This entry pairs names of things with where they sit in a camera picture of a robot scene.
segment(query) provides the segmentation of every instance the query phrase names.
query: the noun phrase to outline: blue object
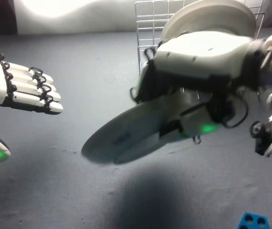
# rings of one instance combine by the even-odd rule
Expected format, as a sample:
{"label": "blue object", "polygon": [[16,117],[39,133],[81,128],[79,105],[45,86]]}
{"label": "blue object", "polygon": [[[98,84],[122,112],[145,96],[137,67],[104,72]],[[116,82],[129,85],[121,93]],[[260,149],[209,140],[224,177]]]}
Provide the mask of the blue object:
{"label": "blue object", "polygon": [[237,229],[270,229],[265,216],[245,213]]}

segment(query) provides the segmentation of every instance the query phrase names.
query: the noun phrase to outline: robotic arm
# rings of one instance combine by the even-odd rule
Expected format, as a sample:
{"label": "robotic arm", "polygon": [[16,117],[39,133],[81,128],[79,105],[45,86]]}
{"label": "robotic arm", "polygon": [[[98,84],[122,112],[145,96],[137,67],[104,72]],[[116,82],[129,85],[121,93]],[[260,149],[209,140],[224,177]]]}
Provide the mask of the robotic arm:
{"label": "robotic arm", "polygon": [[[272,36],[255,40],[255,28],[251,11],[235,0],[202,0],[178,11],[162,30],[158,49],[144,52],[148,61],[130,91],[137,105],[94,133],[83,156],[126,163],[166,143],[192,138],[198,144],[203,134],[240,125],[249,108],[238,89],[272,88]],[[200,102],[185,90],[205,93],[206,99]],[[246,114],[229,125],[234,100],[243,101]],[[267,105],[272,110],[272,94]],[[255,151],[270,156],[272,116],[266,124],[255,122],[250,134]]]}
{"label": "robotic arm", "polygon": [[[60,114],[63,107],[60,95],[52,85],[53,79],[42,70],[4,62],[0,54],[0,106]],[[8,146],[0,139],[0,162],[10,157]]]}

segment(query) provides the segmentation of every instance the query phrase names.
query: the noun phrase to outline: gray table surface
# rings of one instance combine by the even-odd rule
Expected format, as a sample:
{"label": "gray table surface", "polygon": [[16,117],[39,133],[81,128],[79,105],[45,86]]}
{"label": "gray table surface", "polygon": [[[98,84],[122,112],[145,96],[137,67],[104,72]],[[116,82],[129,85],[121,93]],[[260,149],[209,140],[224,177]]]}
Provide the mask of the gray table surface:
{"label": "gray table surface", "polygon": [[254,153],[248,128],[270,112],[247,93],[234,130],[170,144],[125,165],[81,156],[99,127],[134,106],[134,33],[0,37],[9,62],[51,75],[64,112],[0,108],[0,229],[233,229],[244,212],[272,225],[272,157]]}

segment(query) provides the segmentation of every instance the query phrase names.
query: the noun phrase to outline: white backdrop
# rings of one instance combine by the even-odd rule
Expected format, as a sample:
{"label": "white backdrop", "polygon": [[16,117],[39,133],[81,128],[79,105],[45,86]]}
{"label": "white backdrop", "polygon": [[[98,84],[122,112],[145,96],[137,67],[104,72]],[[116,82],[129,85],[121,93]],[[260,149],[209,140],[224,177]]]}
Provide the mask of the white backdrop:
{"label": "white backdrop", "polygon": [[[195,0],[185,0],[186,4]],[[266,11],[272,0],[264,0]],[[134,31],[136,0],[14,0],[19,34]],[[261,0],[247,0],[257,6]]]}

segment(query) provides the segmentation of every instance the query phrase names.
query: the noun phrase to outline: plate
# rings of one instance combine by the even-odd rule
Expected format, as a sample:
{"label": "plate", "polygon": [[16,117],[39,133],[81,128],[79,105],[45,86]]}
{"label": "plate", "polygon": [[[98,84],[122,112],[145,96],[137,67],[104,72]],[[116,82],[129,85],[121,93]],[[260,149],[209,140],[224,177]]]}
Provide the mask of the plate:
{"label": "plate", "polygon": [[236,0],[200,0],[179,10],[164,26],[161,40],[183,32],[223,31],[254,37],[256,20],[251,10]]}

